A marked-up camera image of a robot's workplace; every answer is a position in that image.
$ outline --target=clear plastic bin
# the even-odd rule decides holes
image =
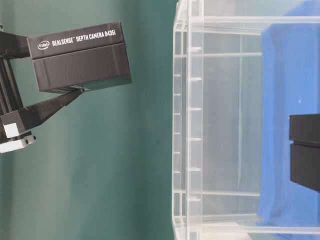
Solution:
[[[180,0],[175,238],[320,239],[320,195],[290,180],[289,140],[291,115],[317,113],[320,0]]]

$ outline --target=black object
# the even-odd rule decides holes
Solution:
[[[320,192],[320,114],[290,116],[290,180]]]
[[[29,37],[27,41],[41,92],[96,90],[131,82],[120,22]]]
[[[10,60],[30,56],[39,90],[64,95],[23,106]],[[30,129],[85,91],[130,82],[119,22],[30,38],[0,32],[0,152],[35,141]]]

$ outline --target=container wall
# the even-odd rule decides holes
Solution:
[[[291,181],[289,129],[290,116],[320,113],[320,1],[179,4],[182,238],[319,239],[320,194]]]

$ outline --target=black box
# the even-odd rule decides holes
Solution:
[[[27,39],[41,92],[97,90],[131,83],[120,22]]]
[[[320,114],[290,116],[290,180],[320,192]]]

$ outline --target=teal backdrop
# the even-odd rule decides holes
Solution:
[[[88,92],[0,156],[1,240],[172,240],[176,0],[0,0],[4,30],[37,36],[121,21],[132,84]],[[40,93],[13,61],[24,105]]]

